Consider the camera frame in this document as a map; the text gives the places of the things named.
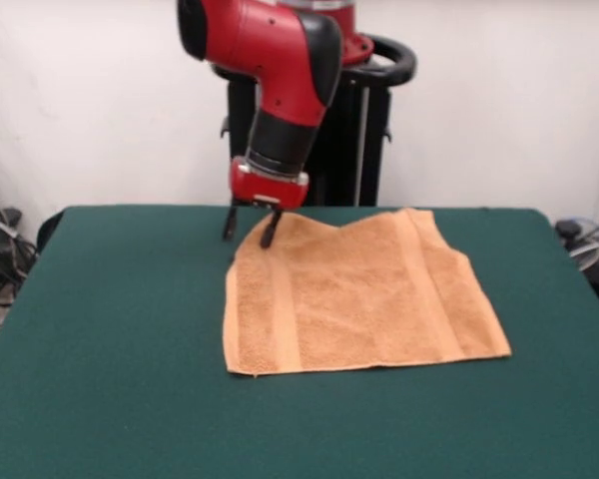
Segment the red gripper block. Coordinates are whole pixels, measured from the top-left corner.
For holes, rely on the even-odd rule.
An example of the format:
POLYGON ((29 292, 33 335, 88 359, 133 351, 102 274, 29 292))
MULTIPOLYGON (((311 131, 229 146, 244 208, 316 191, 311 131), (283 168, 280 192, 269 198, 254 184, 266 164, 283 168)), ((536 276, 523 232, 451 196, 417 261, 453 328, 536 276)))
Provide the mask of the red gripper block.
MULTIPOLYGON (((298 208, 304 201, 309 177, 301 172, 297 177, 273 176, 256 169, 244 157, 231 160, 229 184, 233 198, 245 203, 272 205, 275 208, 298 208)), ((223 229, 223 240, 234 237, 238 205, 230 205, 223 229)), ((275 238, 283 210, 274 210, 260 240, 261 248, 269 248, 275 238)))

